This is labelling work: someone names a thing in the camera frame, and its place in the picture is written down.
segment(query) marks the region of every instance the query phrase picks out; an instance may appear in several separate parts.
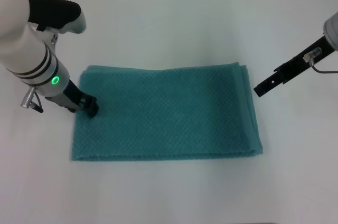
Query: white tabletop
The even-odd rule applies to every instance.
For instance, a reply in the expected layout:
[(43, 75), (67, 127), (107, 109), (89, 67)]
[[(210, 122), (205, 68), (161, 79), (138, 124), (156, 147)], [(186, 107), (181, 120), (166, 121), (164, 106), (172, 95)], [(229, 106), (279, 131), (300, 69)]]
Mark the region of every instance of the white tabletop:
[[(92, 64), (239, 61), (254, 87), (320, 38), (338, 11), (336, 0), (72, 1), (87, 30), (61, 35), (57, 56), (74, 82)], [(337, 54), (318, 68), (337, 70)], [(24, 110), (27, 87), (1, 67), (0, 223), (337, 223), (337, 79), (308, 70), (254, 94), (257, 157), (72, 162), (74, 114), (46, 100), (43, 114)]]

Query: green led light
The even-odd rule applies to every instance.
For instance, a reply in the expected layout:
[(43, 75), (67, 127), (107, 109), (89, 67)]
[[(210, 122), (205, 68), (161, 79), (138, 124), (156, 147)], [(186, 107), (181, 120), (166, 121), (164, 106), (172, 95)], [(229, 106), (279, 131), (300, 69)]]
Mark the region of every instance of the green led light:
[(53, 79), (52, 79), (52, 84), (55, 85), (56, 83), (59, 82), (59, 76), (55, 76)]

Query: black cable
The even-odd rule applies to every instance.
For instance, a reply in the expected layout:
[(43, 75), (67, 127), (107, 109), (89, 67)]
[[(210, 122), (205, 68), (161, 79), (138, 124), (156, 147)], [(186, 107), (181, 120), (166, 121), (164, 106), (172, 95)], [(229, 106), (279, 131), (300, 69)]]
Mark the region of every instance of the black cable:
[(36, 96), (36, 98), (37, 98), (37, 102), (39, 103), (40, 108), (42, 109), (42, 105), (41, 105), (41, 101), (40, 101), (39, 95), (38, 95), (36, 92), (34, 92), (34, 94), (35, 94), (35, 96)]
[(315, 66), (311, 66), (313, 70), (315, 70), (316, 72), (318, 73), (324, 73), (324, 74), (327, 74), (327, 73), (338, 73), (338, 71), (321, 71), (321, 70), (318, 70), (317, 68), (315, 68)]

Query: towel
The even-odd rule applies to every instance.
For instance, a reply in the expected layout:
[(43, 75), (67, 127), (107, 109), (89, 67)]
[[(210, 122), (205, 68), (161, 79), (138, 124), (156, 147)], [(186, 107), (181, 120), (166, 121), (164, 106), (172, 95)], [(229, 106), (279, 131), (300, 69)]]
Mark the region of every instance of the towel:
[(154, 161), (262, 153), (248, 70), (221, 66), (141, 70), (90, 66), (80, 89), (94, 118), (76, 114), (72, 160)]

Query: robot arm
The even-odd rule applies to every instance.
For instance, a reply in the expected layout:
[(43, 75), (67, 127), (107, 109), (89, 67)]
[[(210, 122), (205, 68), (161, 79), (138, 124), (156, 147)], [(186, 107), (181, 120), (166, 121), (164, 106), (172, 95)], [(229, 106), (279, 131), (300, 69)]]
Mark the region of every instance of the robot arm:
[[(0, 19), (0, 63), (30, 86), (22, 106), (41, 112), (32, 102), (37, 93), (71, 112), (95, 116), (96, 98), (73, 84), (55, 56), (58, 33), (86, 29), (80, 6), (64, 0), (0, 0)], [(36, 31), (28, 21), (37, 25)]]
[(324, 35), (297, 56), (282, 64), (274, 70), (274, 74), (254, 88), (258, 97), (277, 87), (287, 83), (294, 77), (312, 67), (316, 72), (333, 73), (336, 71), (321, 72), (314, 67), (332, 52), (338, 51), (338, 13), (324, 23)]

